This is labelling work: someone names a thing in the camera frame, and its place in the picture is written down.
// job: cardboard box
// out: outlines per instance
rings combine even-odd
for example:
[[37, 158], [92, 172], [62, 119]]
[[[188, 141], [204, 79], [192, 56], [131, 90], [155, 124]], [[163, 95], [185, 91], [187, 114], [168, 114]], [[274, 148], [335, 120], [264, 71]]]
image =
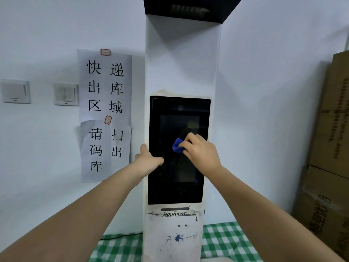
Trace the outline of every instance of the cardboard box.
[[333, 56], [310, 165], [349, 178], [349, 51]]
[[349, 261], [349, 180], [309, 166], [303, 174], [293, 217]]

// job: hand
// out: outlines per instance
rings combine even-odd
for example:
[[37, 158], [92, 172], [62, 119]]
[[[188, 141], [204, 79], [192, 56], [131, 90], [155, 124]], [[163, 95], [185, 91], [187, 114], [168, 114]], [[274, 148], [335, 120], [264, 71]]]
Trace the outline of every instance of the hand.
[[141, 182], [143, 177], [149, 175], [158, 166], [161, 166], [164, 163], [164, 159], [162, 157], [153, 157], [145, 144], [142, 144], [139, 150], [141, 153], [136, 154], [136, 160], [132, 164], [137, 168], [136, 172], [140, 177], [139, 182]]
[[222, 166], [215, 145], [198, 134], [190, 132], [178, 146], [185, 148], [184, 155], [204, 176], [210, 175]]

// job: cleaning cloth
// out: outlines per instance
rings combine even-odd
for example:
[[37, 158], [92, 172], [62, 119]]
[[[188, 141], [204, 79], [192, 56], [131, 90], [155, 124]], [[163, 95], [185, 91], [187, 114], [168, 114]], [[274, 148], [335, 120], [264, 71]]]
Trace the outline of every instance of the cleaning cloth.
[[185, 150], [183, 147], [178, 147], [178, 145], [180, 145], [182, 142], [183, 142], [183, 140], [180, 138], [177, 138], [175, 140], [175, 143], [172, 145], [172, 150], [175, 153], [182, 153]]

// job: green checkered tablecloth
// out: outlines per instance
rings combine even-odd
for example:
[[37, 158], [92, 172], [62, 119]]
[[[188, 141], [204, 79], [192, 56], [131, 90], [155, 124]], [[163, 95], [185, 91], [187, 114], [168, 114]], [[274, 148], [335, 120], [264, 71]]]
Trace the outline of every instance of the green checkered tablecloth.
[[[103, 238], [120, 235], [104, 235]], [[142, 234], [101, 240], [89, 262], [140, 262], [142, 240]], [[204, 225], [201, 258], [210, 257], [230, 257], [235, 262], [263, 262], [237, 222]]]

